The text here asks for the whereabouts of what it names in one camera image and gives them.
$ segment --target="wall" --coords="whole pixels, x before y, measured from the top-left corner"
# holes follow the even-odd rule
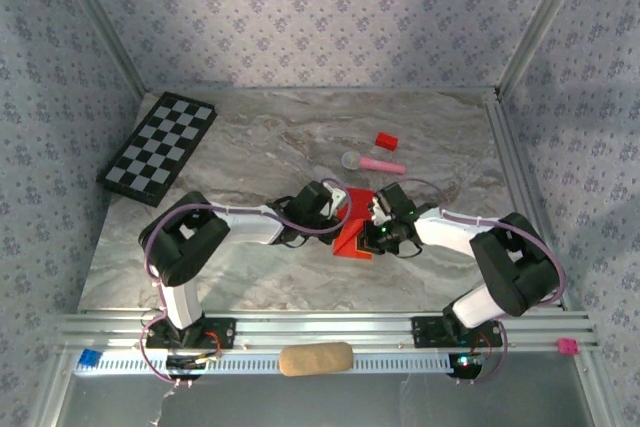
[[[507,105],[569,288],[640,425],[640,0],[566,0]]]
[[[147,87],[496,85],[540,0],[100,0]]]
[[[0,0],[0,425],[26,425],[50,314],[73,312],[137,102],[75,0]]]

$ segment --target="marble surface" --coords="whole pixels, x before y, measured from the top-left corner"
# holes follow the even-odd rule
[[[347,150],[405,164],[408,175],[441,186],[457,212],[511,211],[478,95],[249,90],[191,96],[214,103],[218,118],[157,209],[114,195],[80,309],[157,305],[138,234],[188,191],[253,206],[295,195],[327,176],[374,190],[397,178],[345,171],[340,157]],[[139,119],[156,99],[145,97]],[[400,138],[396,153],[373,147],[379,131]],[[407,183],[405,190],[416,202],[437,200],[421,184]],[[480,273],[472,259],[443,248],[425,248],[411,260],[384,255],[363,261],[335,257],[312,239],[297,250],[222,247],[198,279],[205,310],[393,311],[439,310],[475,286]]]

